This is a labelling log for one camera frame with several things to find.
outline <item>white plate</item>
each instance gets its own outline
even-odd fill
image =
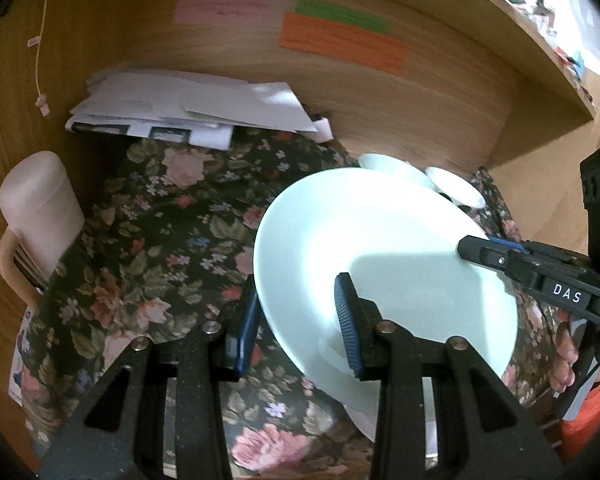
[[[362,168],[312,174],[285,189],[260,223],[253,269],[264,314],[300,371],[362,413],[377,412],[379,383],[359,382],[347,364],[333,299],[340,272],[383,317],[436,341],[462,335],[501,375],[516,339],[516,301],[506,278],[458,257],[465,235],[485,238],[430,189]]]

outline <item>white paper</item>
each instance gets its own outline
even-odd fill
[[[209,116],[209,115],[205,115],[205,114],[197,114],[195,112],[187,112],[182,106],[180,106],[179,108],[181,110],[180,112],[178,112],[177,108],[173,108],[170,110],[172,112],[172,114],[165,114],[164,116],[160,117],[160,119],[176,121],[176,120],[178,120],[178,118],[186,118],[184,120],[199,121],[202,123],[232,124],[233,126],[246,126],[248,128],[261,128],[262,127],[259,124],[243,123],[241,121],[232,121],[232,120],[223,119],[220,117],[213,117],[213,116]],[[160,108],[160,112],[161,113],[165,112],[165,109]]]
[[[327,142],[328,140],[333,140],[331,125],[326,117],[314,121],[314,126],[316,128],[315,132],[300,132],[300,135],[314,140],[319,144],[322,142]]]
[[[224,77],[212,74],[201,74],[198,72],[184,72],[183,70],[163,70],[159,68],[135,68],[129,66],[128,62],[120,63],[114,66],[107,67],[95,74],[91,75],[87,79],[87,90],[89,94],[98,92],[99,83],[104,81],[107,77],[110,77],[116,73],[129,73],[129,74],[151,74],[161,75],[166,77],[174,77],[177,79],[184,79],[187,81],[194,81],[196,83],[215,85],[215,86],[243,86],[247,85],[248,81],[243,79],[233,79],[231,77]]]
[[[92,115],[103,117],[119,117],[159,121],[160,116],[154,113],[151,103],[142,101],[102,100],[97,96],[86,98],[71,110],[73,115]]]
[[[153,74],[116,73],[99,83],[88,101],[151,103],[153,113],[163,118],[185,119],[189,118],[187,112],[193,112],[219,122],[288,132],[316,131],[286,83],[221,87]]]
[[[73,116],[67,121],[65,128],[69,132],[97,132],[145,139],[153,138],[225,151],[231,145],[231,136],[234,130],[228,124],[209,126],[197,121],[149,121],[89,115]]]
[[[28,306],[25,310],[24,316],[22,317],[20,329],[18,330],[18,335],[16,336],[16,345],[13,348],[13,358],[11,359],[11,370],[9,373],[9,396],[21,406],[22,388],[16,382],[16,377],[19,377],[20,381],[22,380],[22,355],[20,354],[20,350],[18,350],[18,339],[20,339],[21,345],[23,347],[27,345],[27,332],[29,329],[29,324],[31,322],[31,317],[33,316],[33,312],[34,309]]]

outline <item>green sticky note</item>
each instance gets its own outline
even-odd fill
[[[383,33],[389,28],[389,22],[383,18],[321,0],[298,0],[296,12],[313,18],[366,28],[372,32]]]

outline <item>white cable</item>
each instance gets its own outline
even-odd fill
[[[40,112],[43,116],[49,113],[49,107],[46,104],[46,94],[43,94],[40,90],[40,81],[38,78],[38,65],[40,63],[40,46],[42,46],[42,34],[45,31],[46,22],[46,4],[48,0],[44,1],[42,6],[42,21],[40,23],[40,33],[38,34],[38,42],[36,44],[36,66],[35,66],[35,78],[36,78],[36,90],[38,91],[38,98],[36,100],[36,106],[40,108]]]

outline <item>orange sticky note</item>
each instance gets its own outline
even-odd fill
[[[279,46],[346,59],[402,75],[407,44],[364,28],[285,13]]]

